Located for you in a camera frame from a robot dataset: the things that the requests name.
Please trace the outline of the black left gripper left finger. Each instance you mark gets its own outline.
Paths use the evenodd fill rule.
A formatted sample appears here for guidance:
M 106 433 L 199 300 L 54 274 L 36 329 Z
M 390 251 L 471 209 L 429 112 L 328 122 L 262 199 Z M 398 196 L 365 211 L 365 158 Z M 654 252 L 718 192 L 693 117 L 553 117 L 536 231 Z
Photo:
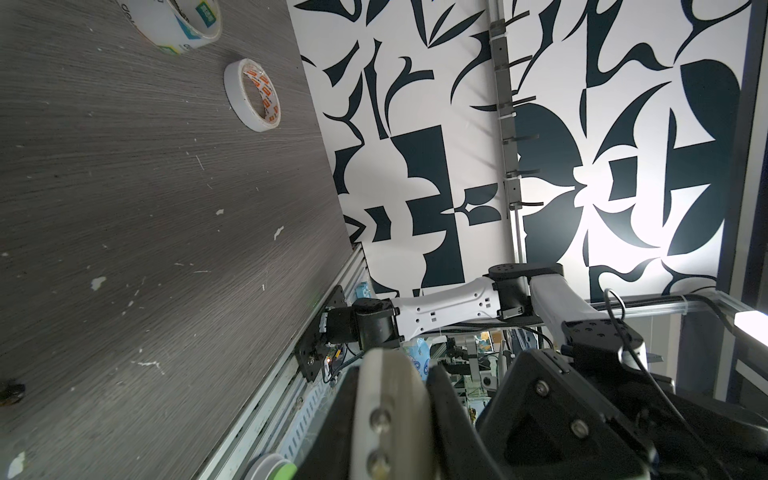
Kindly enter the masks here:
M 359 368 L 345 376 L 308 455 L 293 479 L 348 479 Z

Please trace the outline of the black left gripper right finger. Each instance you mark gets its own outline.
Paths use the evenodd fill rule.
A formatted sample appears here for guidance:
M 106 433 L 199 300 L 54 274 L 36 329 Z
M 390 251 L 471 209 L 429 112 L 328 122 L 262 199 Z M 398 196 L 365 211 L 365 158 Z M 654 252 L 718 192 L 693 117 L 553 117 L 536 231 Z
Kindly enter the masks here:
M 509 479 L 496 445 L 470 421 L 442 365 L 430 369 L 426 388 L 441 478 Z

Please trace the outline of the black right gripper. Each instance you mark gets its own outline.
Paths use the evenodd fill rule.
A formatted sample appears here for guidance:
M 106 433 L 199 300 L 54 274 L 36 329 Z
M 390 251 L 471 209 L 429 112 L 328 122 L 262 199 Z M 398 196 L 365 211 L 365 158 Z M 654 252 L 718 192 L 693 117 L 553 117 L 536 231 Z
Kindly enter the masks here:
M 479 421 L 513 479 L 764 479 L 767 421 L 737 405 L 647 381 L 584 378 L 550 350 L 522 352 Z

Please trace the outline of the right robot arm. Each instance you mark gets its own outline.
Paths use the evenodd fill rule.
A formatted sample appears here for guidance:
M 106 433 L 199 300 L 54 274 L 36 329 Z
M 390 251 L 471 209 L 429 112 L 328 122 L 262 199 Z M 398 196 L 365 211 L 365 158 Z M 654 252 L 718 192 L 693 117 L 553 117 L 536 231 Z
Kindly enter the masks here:
M 501 264 L 463 286 L 330 311 L 323 339 L 360 355 L 299 479 L 763 479 L 767 421 L 678 392 L 648 367 L 629 304 L 595 309 L 559 264 Z M 556 337 L 515 356 L 477 421 L 443 366 L 426 376 L 401 343 L 519 311 Z

